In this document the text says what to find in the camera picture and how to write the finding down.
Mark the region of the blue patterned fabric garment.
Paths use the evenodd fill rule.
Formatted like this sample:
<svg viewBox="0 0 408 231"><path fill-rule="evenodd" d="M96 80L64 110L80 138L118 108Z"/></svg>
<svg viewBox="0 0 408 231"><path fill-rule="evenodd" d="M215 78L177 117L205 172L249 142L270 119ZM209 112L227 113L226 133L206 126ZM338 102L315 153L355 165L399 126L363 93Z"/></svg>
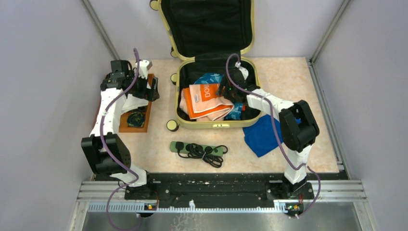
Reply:
<svg viewBox="0 0 408 231"><path fill-rule="evenodd" d="M201 76L194 84L214 84L221 82L223 78L222 74L218 73L206 73ZM241 119L241 112L242 112L243 104L242 103L234 103L234 108L231 112L229 112L223 120L240 120Z"/></svg>

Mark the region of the orange and pink towel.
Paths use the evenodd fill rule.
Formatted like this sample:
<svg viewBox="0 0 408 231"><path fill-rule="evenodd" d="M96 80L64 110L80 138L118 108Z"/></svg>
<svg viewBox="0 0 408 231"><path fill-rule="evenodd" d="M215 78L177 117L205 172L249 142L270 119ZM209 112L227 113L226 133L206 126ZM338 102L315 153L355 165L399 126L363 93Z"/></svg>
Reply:
<svg viewBox="0 0 408 231"><path fill-rule="evenodd" d="M234 104L217 95L219 86L219 83L189 85L181 90L179 107L191 120L223 120L232 111Z"/></svg>

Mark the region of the yellow hard-shell suitcase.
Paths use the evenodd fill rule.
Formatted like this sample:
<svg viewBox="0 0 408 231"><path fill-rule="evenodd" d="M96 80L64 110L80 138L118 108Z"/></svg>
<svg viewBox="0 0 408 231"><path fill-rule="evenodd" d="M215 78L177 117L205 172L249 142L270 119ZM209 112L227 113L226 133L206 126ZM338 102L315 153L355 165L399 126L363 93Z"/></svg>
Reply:
<svg viewBox="0 0 408 231"><path fill-rule="evenodd" d="M181 60L170 78L177 88L177 117L167 122L167 129L243 128L255 124L261 112L247 106L236 119L219 121L192 119L180 106L183 91L202 75L225 74L232 53L240 56L242 66L248 70L249 85L260 85L254 63L244 57L255 40L253 1L152 0L150 7L161 15L172 44L171 55Z"/></svg>

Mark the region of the blue towel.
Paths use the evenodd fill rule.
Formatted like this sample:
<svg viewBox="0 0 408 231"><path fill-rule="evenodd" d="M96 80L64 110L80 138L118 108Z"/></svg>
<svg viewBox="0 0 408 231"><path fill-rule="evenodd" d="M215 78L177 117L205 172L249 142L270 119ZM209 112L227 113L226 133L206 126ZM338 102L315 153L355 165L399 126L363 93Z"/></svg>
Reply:
<svg viewBox="0 0 408 231"><path fill-rule="evenodd" d="M264 115L252 126L243 128L244 141L258 158L279 146L271 122L270 115Z"/></svg>

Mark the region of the green power strip with cable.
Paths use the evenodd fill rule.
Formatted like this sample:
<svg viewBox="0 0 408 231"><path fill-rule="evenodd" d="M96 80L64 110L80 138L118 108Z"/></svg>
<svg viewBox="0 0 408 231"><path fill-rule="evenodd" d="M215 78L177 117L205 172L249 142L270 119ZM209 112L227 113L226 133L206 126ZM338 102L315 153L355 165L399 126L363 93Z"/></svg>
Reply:
<svg viewBox="0 0 408 231"><path fill-rule="evenodd" d="M211 146L181 141L172 141L169 149L182 159L201 160L214 168L222 167L223 155L229 151L225 145Z"/></svg>

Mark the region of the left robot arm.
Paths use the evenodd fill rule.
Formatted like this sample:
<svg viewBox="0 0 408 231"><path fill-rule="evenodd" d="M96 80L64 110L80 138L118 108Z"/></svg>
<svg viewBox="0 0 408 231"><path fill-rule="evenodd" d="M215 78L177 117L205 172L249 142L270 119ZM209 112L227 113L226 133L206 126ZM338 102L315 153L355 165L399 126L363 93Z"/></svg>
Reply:
<svg viewBox="0 0 408 231"><path fill-rule="evenodd" d="M100 85L101 102L95 125L89 136L81 140L81 148L94 174L123 181L136 188L143 199L152 197L154 186L147 181L147 171L132 163L130 152L118 134L124 113L160 97L158 79L148 78L151 67L149 60L140 60L135 65L126 60L111 61L111 72Z"/></svg>

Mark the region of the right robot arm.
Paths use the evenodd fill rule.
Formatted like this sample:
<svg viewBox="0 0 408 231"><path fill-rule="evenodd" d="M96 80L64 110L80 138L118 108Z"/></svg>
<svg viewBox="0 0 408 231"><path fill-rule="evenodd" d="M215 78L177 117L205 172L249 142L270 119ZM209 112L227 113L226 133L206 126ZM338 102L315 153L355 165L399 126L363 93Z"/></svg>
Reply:
<svg viewBox="0 0 408 231"><path fill-rule="evenodd" d="M250 85L247 77L248 71L243 67L228 68L218 94L278 120L279 125L273 123L272 129L288 163L284 172L287 182L283 183L282 192L288 198L295 198L302 191L300 183L306 179L308 157L319 127L306 101L291 102L276 97L257 85Z"/></svg>

